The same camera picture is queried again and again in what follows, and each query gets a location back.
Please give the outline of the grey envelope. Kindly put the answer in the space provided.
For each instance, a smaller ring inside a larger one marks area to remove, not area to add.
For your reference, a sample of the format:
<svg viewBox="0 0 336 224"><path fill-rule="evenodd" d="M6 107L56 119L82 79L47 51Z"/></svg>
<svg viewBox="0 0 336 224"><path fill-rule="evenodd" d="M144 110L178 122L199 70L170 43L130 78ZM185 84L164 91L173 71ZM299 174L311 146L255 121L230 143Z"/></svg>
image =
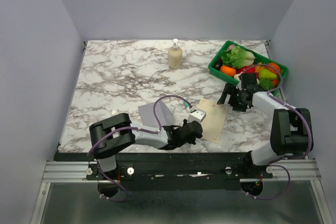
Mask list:
<svg viewBox="0 0 336 224"><path fill-rule="evenodd" d="M159 127L153 112L154 103L148 103L138 107L138 112L143 125L149 127ZM155 106L156 116L162 126L173 125L174 117L172 111L163 101L159 101Z"/></svg>

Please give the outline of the green white glue stick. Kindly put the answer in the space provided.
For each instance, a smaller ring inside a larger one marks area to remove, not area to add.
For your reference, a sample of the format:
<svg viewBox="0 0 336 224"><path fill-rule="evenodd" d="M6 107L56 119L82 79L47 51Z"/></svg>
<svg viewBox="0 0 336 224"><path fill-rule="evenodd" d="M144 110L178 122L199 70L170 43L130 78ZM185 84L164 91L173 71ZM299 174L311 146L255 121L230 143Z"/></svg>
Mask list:
<svg viewBox="0 0 336 224"><path fill-rule="evenodd" d="M184 106L185 106L185 108L186 109L188 109L188 110L190 110L193 106L189 103L189 102L187 102L187 101L184 101Z"/></svg>

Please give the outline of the beige letter paper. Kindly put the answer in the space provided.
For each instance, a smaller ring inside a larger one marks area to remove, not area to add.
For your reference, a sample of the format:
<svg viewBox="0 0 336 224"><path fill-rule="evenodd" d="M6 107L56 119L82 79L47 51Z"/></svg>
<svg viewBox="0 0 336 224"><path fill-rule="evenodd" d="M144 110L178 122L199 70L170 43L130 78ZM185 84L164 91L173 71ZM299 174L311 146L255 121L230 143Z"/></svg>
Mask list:
<svg viewBox="0 0 336 224"><path fill-rule="evenodd" d="M203 139L218 144L228 107L201 99L197 108L206 112L206 117L202 121Z"/></svg>

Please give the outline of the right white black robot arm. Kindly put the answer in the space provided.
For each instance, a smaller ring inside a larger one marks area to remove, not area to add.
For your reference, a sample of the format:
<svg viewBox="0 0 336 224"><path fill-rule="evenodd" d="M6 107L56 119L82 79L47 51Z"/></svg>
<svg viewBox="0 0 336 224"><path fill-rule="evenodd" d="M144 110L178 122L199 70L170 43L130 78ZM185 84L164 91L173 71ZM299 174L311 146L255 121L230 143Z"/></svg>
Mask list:
<svg viewBox="0 0 336 224"><path fill-rule="evenodd" d="M280 101L260 84L255 73L243 73L238 85L225 84L217 101L218 104L224 104L229 96L228 104L234 111L245 112L255 107L272 119L269 142L253 150L251 159L241 165L242 173L249 178L259 174L260 166L284 157L304 158L313 149L310 111Z"/></svg>

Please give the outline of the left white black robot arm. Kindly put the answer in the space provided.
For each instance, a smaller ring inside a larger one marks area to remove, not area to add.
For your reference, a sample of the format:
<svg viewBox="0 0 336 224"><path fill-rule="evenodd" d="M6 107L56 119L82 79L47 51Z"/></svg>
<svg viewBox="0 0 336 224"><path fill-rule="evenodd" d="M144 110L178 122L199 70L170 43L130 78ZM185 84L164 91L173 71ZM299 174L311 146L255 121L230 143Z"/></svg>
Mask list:
<svg viewBox="0 0 336 224"><path fill-rule="evenodd" d="M98 173L104 179L116 175L115 155L125 148L136 144L159 150L174 150L184 144L195 144L202 138L202 121L206 112L195 110L182 126L163 126L160 130L153 127L132 123L127 113L121 113L94 123L89 127L92 148L88 155L98 161Z"/></svg>

